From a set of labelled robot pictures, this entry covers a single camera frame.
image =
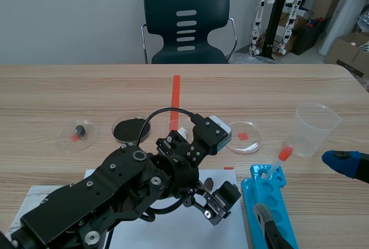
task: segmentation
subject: white wall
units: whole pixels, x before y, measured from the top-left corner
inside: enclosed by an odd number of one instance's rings
[[[238,48],[250,43],[257,1],[231,0]],[[0,0],[0,64],[143,63],[144,22],[143,0]],[[209,42],[229,53],[231,26]],[[149,57],[162,43],[147,35]]]

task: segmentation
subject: white sink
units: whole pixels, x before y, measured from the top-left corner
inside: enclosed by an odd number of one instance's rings
[[[326,56],[329,53],[336,37],[345,36],[352,32],[366,2],[367,0],[340,0],[335,11],[338,13],[332,18],[327,34],[319,47],[321,55]]]

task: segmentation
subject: black petri dish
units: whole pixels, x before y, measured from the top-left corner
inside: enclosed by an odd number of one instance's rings
[[[138,135],[145,123],[144,118],[131,118],[115,123],[112,129],[113,136],[118,142],[136,142]],[[142,133],[141,142],[147,139],[150,133],[150,123],[148,123]]]

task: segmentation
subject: blue sample rack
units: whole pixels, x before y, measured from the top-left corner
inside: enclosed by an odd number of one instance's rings
[[[267,173],[271,167],[271,165],[263,164],[252,165],[250,168],[251,178],[246,178],[241,183],[254,249],[268,249],[261,227],[253,211],[256,203],[264,203],[270,207],[281,235],[294,249],[298,249],[299,246],[289,222],[280,190],[286,185],[282,168],[277,168],[269,180],[261,178],[261,175]]]

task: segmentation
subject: white robot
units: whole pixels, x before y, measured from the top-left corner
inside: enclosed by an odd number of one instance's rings
[[[263,10],[265,4],[274,4],[276,0],[259,0],[258,9],[256,13],[256,18],[253,23],[253,31],[251,33],[251,45],[250,45],[250,55],[257,56],[260,54],[260,51],[257,49],[257,44],[260,38],[261,31],[261,19],[263,16]],[[289,12],[289,16],[287,19],[287,23],[285,25],[285,30],[283,34],[282,41],[277,46],[277,52],[286,54],[285,46],[288,43],[289,39],[292,36],[292,30],[295,26],[295,21],[297,18],[297,10],[301,5],[302,0],[286,0],[286,3],[291,3],[292,8]]]

